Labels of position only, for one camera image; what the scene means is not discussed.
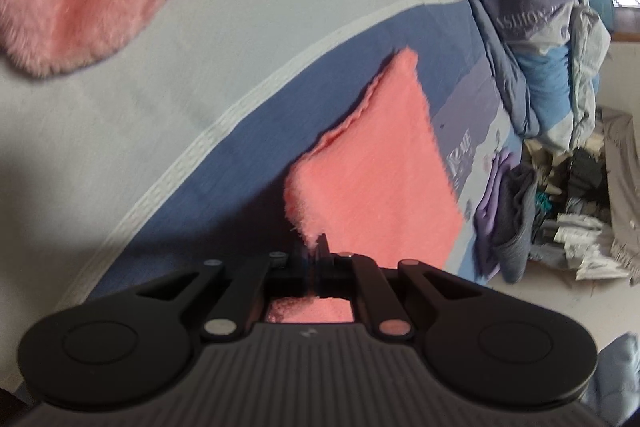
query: gray cloth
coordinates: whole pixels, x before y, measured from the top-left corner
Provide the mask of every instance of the gray cloth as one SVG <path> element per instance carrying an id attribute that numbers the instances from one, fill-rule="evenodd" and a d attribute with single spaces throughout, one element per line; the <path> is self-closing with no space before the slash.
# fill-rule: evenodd
<path id="1" fill-rule="evenodd" d="M 574 132 L 571 149 L 582 147 L 596 125 L 596 86 L 594 78 L 607 56 L 611 36 L 589 0 L 582 0 L 571 12 L 572 109 Z"/>
<path id="2" fill-rule="evenodd" d="M 622 425 L 640 406 L 638 336 L 625 333 L 598 354 L 582 402 L 610 425 Z"/>
<path id="3" fill-rule="evenodd" d="M 602 110 L 605 156 L 614 233 L 611 255 L 640 281 L 640 160 L 630 114 Z"/>
<path id="4" fill-rule="evenodd" d="M 489 17 L 506 42 L 531 38 L 575 0 L 483 0 Z"/>
<path id="5" fill-rule="evenodd" d="M 531 107 L 529 87 L 524 74 L 511 50 L 500 40 L 482 3 L 479 0 L 469 0 L 469 3 L 484 41 L 496 87 L 504 108 L 509 113 L 513 129 L 523 138 L 536 137 L 540 133 L 540 124 Z"/>
<path id="6" fill-rule="evenodd" d="M 557 244 L 532 245 L 529 259 L 544 264 L 552 270 L 569 270 L 564 248 Z"/>
<path id="7" fill-rule="evenodd" d="M 500 183 L 492 253 L 505 282 L 516 283 L 524 275 L 531 250 L 536 215 L 536 171 L 526 164 L 507 172 Z"/>

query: crumpled fabric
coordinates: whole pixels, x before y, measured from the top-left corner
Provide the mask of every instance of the crumpled fabric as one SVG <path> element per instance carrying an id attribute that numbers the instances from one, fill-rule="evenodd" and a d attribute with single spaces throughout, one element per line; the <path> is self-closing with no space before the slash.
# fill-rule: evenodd
<path id="1" fill-rule="evenodd" d="M 611 222 L 615 240 L 612 256 L 640 282 L 640 157 L 633 117 L 603 108 L 607 182 L 611 196 Z"/>
<path id="2" fill-rule="evenodd" d="M 478 203 L 474 214 L 476 267 L 478 268 L 478 273 L 488 279 L 491 279 L 499 268 L 498 260 L 492 253 L 491 237 L 494 233 L 495 218 L 498 211 L 500 183 L 505 172 L 510 171 L 517 164 L 518 158 L 508 149 L 502 149 L 494 156 L 484 196 Z"/>
<path id="3" fill-rule="evenodd" d="M 598 72 L 607 56 L 611 35 L 602 23 L 596 10 L 583 0 L 571 12 L 571 47 L 574 110 L 574 132 L 571 149 L 582 147 L 593 133 L 596 125 L 596 92 L 594 79 L 599 82 Z"/>
<path id="4" fill-rule="evenodd" d="M 610 425 L 622 425 L 640 407 L 639 374 L 638 336 L 625 333 L 598 354 L 582 402 Z"/>
<path id="5" fill-rule="evenodd" d="M 505 110 L 509 113 L 514 131 L 522 137 L 540 134 L 540 122 L 532 107 L 525 75 L 511 50 L 498 36 L 484 6 L 479 0 L 469 0 L 476 24 L 495 79 L 495 85 Z"/>
<path id="6" fill-rule="evenodd" d="M 574 129 L 570 55 L 567 45 L 552 48 L 546 55 L 514 52 L 526 78 L 531 107 L 540 122 L 538 140 L 556 153 L 569 150 Z"/>
<path id="7" fill-rule="evenodd" d="M 522 279 L 527 267 L 536 215 L 536 187 L 536 171 L 526 164 L 505 172 L 500 183 L 491 244 L 502 277 L 510 284 Z"/>

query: purple cloth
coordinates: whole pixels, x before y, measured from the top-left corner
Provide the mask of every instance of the purple cloth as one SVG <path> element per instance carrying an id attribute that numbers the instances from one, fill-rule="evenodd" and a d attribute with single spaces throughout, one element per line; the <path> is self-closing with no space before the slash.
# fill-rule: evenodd
<path id="1" fill-rule="evenodd" d="M 529 39 L 572 0 L 483 0 L 492 22 L 505 41 Z"/>
<path id="2" fill-rule="evenodd" d="M 498 262 L 491 255 L 491 235 L 494 231 L 495 216 L 498 211 L 500 182 L 504 173 L 518 164 L 518 158 L 508 149 L 502 149 L 494 156 L 494 162 L 486 184 L 484 196 L 474 216 L 476 226 L 476 264 L 480 275 L 491 279 L 498 271 Z"/>

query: metal screw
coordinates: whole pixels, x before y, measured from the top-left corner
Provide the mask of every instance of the metal screw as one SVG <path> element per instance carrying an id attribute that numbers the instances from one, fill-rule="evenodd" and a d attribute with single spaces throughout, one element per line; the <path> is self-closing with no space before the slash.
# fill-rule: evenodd
<path id="1" fill-rule="evenodd" d="M 231 335 L 237 327 L 236 323 L 229 319 L 211 319 L 204 324 L 204 330 L 210 335 Z"/>
<path id="2" fill-rule="evenodd" d="M 388 319 L 380 322 L 378 329 L 390 337 L 402 337 L 411 331 L 411 324 L 401 319 Z"/>

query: pile of clothes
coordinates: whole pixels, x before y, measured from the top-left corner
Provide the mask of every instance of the pile of clothes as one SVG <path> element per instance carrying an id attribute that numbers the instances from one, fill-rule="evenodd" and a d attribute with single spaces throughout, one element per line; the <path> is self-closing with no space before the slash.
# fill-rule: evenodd
<path id="1" fill-rule="evenodd" d="M 594 133 L 571 153 L 552 154 L 537 140 L 526 140 L 522 162 L 506 150 L 495 155 L 474 220 L 480 275 L 490 278 L 500 270 L 506 282 L 516 283 L 527 261 L 538 261 L 575 271 L 577 280 L 637 279 L 635 252 L 625 257 L 616 240 L 626 237 L 629 250 L 636 231 L 625 234 L 616 219 L 621 209 L 612 211 L 609 199 L 609 177 L 614 187 L 634 177 L 620 168 L 607 171 L 606 158 L 615 160 L 617 149 L 606 144 L 622 141 L 611 142 L 602 112 L 596 114 Z M 630 194 L 626 188 L 616 191 Z M 631 216 L 636 208 L 623 210 Z"/>
<path id="2" fill-rule="evenodd" d="M 553 152 L 594 129 L 610 35 L 590 0 L 469 0 L 514 129 Z"/>

